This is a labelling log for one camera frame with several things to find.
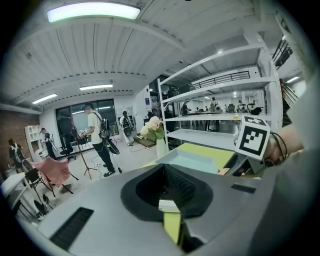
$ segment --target black slot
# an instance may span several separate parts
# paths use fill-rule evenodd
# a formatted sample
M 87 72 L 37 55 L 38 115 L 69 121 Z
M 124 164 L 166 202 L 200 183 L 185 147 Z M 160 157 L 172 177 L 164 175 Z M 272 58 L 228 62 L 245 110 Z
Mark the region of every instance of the black slot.
M 250 193 L 250 194 L 253 194 L 254 192 L 256 192 L 256 188 L 255 187 L 244 186 L 244 185 L 240 185 L 240 184 L 233 184 L 231 186 L 231 188 L 235 189 L 235 190 L 242 191 L 242 192 L 247 192 L 247 193 Z
M 93 210 L 80 207 L 50 238 L 56 246 L 67 251 L 85 224 L 93 214 Z

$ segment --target white table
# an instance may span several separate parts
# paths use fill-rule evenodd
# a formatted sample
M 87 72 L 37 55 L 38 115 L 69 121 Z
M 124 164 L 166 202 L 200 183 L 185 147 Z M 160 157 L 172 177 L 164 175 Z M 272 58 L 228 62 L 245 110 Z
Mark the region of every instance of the white table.
M 31 194 L 34 196 L 32 188 L 30 187 L 29 183 L 27 182 L 26 178 L 25 178 L 26 174 L 24 172 L 21 173 L 17 173 L 14 175 L 9 176 L 1 185 L 1 191 L 3 194 L 3 197 L 5 199 L 8 198 L 8 196 L 10 195 L 10 193 L 17 187 L 17 185 L 22 182 L 24 180 L 24 183 L 26 184 L 27 188 L 29 189 L 29 191 L 31 192 Z M 19 194 L 19 198 L 22 198 L 25 202 L 25 204 L 28 206 L 28 208 L 32 211 L 35 210 L 35 208 L 33 208 L 31 206 L 31 204 L 29 203 L 29 201 L 25 198 L 25 196 L 23 195 L 24 192 L 26 191 L 26 188 L 21 190 L 21 193 Z M 15 204 L 18 202 L 19 198 L 17 198 L 14 201 L 14 204 L 11 207 L 14 207 Z

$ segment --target black pants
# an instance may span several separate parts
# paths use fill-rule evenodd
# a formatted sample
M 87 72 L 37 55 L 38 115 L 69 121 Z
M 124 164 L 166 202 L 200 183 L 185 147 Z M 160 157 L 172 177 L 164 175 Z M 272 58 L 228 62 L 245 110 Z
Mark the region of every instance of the black pants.
M 56 155 L 52 149 L 52 147 L 47 146 L 46 149 L 48 150 L 48 155 L 54 160 L 57 160 Z
M 101 142 L 99 144 L 92 144 L 95 151 L 97 151 L 98 155 L 101 157 L 102 161 L 104 161 L 106 168 L 109 172 L 114 172 L 115 168 L 111 162 L 109 150 L 104 146 L 104 143 Z

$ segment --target pink chair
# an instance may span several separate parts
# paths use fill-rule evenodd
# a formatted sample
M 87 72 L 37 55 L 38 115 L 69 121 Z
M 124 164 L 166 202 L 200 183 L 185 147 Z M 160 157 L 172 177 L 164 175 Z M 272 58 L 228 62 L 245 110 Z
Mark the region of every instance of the pink chair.
M 63 183 L 70 177 L 70 175 L 77 181 L 79 179 L 73 176 L 69 171 L 67 159 L 57 161 L 52 159 L 51 157 L 47 157 L 41 162 L 30 162 L 30 164 L 39 171 L 39 173 L 43 177 L 44 182 L 47 185 L 49 185 L 50 187 L 51 184 L 54 184 L 57 187 L 60 187 L 62 185 L 66 190 L 73 194 L 73 192 L 70 191 Z

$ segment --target white ceiling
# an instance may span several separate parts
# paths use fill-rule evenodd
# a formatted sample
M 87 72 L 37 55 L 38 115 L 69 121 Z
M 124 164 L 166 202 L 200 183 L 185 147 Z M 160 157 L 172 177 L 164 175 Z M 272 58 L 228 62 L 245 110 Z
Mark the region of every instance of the white ceiling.
M 264 32 L 270 47 L 281 36 L 273 9 L 257 4 L 262 0 L 116 0 L 139 6 L 138 18 L 48 22 L 48 10 L 79 2 L 84 1 L 44 1 L 21 29 L 5 58 L 1 101 L 29 106 L 56 93 L 58 97 L 43 103 L 51 108 L 58 101 L 83 95 L 81 86 L 106 83 L 113 83 L 103 92 L 106 98 L 132 95 L 163 73 L 170 75 L 219 50 L 247 45 L 244 29 Z M 184 79 L 252 65 L 255 60 L 256 56 L 240 54 L 232 61 L 209 61 Z

